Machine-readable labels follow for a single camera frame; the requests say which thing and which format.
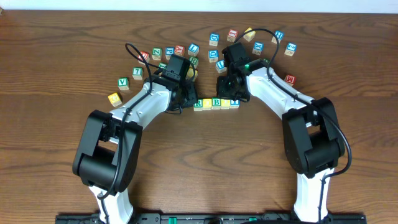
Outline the green B block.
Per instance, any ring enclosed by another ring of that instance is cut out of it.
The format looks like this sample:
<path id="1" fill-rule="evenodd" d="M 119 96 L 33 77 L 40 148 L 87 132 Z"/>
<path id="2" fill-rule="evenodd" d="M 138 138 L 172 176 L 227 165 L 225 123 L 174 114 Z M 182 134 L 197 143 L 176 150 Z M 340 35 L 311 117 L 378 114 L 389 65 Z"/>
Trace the green B block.
<path id="1" fill-rule="evenodd" d="M 211 109 L 220 110 L 221 109 L 221 100 L 219 98 L 211 99 Z"/>

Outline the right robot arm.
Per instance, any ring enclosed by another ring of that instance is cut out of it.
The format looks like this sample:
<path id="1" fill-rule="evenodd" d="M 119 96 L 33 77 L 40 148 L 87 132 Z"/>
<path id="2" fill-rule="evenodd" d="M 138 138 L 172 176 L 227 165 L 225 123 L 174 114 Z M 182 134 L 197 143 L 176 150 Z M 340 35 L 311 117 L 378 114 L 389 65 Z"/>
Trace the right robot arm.
<path id="1" fill-rule="evenodd" d="M 286 158 L 297 173 L 294 213 L 302 222 L 325 222 L 331 175 L 345 153 L 333 103 L 315 100 L 283 81 L 264 59 L 224 62 L 217 96 L 248 101 L 255 96 L 281 120 Z"/>

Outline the yellow O block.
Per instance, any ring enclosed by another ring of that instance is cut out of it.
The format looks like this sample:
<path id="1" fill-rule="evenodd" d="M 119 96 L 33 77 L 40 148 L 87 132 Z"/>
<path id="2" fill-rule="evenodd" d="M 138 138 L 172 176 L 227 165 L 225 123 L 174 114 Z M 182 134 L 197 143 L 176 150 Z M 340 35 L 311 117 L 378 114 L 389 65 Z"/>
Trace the yellow O block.
<path id="1" fill-rule="evenodd" d="M 206 110 L 212 110 L 212 99 L 211 98 L 205 98 L 205 99 L 202 99 L 202 108 L 203 108 L 203 111 L 206 111 Z"/>

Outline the blue T block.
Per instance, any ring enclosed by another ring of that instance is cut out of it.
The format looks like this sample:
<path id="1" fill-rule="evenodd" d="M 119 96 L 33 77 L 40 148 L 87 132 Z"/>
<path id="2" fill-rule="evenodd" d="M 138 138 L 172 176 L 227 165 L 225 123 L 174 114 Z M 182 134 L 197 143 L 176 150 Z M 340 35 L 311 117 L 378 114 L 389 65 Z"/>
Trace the blue T block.
<path id="1" fill-rule="evenodd" d="M 240 106 L 240 101 L 239 100 L 231 100 L 230 101 L 230 108 L 231 109 L 239 108 L 239 106 Z"/>

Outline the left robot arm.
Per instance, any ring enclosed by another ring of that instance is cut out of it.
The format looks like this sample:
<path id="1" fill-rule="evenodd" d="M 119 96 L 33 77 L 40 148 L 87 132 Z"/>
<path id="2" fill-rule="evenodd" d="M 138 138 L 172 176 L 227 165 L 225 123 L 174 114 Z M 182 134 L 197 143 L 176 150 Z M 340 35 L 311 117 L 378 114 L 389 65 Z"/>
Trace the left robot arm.
<path id="1" fill-rule="evenodd" d="M 146 79 L 142 90 L 125 105 L 109 113 L 90 113 L 72 171 L 95 195 L 102 223 L 128 223 L 134 213 L 127 187 L 137 167 L 145 127 L 158 114 L 189 108 L 197 99 L 194 82 L 156 75 Z"/>

